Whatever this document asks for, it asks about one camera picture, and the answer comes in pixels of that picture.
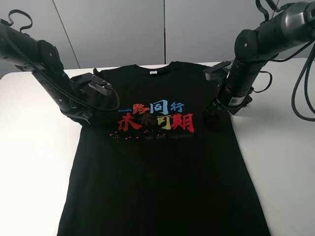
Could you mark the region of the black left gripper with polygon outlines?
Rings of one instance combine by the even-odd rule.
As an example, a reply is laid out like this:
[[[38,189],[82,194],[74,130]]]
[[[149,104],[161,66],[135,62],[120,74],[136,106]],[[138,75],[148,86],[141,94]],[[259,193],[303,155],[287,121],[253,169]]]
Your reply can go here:
[[[81,88],[74,81],[70,81],[71,88],[74,91],[74,96],[78,100],[83,100],[84,103],[88,102],[88,93]],[[91,125],[92,117],[94,116],[94,109],[88,108],[79,104],[78,102],[68,98],[69,111],[61,110],[61,113],[71,120],[80,123],[81,125]]]

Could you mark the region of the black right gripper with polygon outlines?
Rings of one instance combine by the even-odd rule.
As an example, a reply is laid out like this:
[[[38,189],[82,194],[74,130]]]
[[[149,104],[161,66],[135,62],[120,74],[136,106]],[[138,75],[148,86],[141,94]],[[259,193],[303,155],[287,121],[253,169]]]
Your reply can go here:
[[[242,96],[239,94],[235,95],[225,83],[219,84],[213,101],[205,106],[202,111],[209,117],[214,117],[219,111],[228,111],[230,114],[235,115],[252,102],[251,93],[252,87]]]

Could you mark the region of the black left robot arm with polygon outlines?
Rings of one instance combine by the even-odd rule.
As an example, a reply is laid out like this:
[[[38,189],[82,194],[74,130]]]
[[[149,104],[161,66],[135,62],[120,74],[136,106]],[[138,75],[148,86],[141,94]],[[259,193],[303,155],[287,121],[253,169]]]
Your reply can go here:
[[[12,28],[12,19],[0,21],[0,59],[30,72],[58,105],[62,114],[82,125],[91,125],[95,110],[87,104],[85,86],[93,80],[92,73],[70,78],[64,71],[59,52],[45,40],[35,40],[23,30]]]

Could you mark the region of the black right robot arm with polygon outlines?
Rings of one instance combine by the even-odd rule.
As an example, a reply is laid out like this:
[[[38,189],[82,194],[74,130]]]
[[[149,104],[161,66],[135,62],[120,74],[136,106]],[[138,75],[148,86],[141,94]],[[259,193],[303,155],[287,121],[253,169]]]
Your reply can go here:
[[[235,59],[223,61],[204,70],[208,81],[216,80],[218,88],[213,101],[204,108],[212,116],[219,110],[236,114],[251,103],[253,83],[262,68],[276,61],[278,54],[302,45],[308,47],[315,40],[315,3],[287,3],[281,7],[272,1],[266,2],[277,12],[273,18],[256,1],[264,21],[254,30],[240,32],[234,43]]]

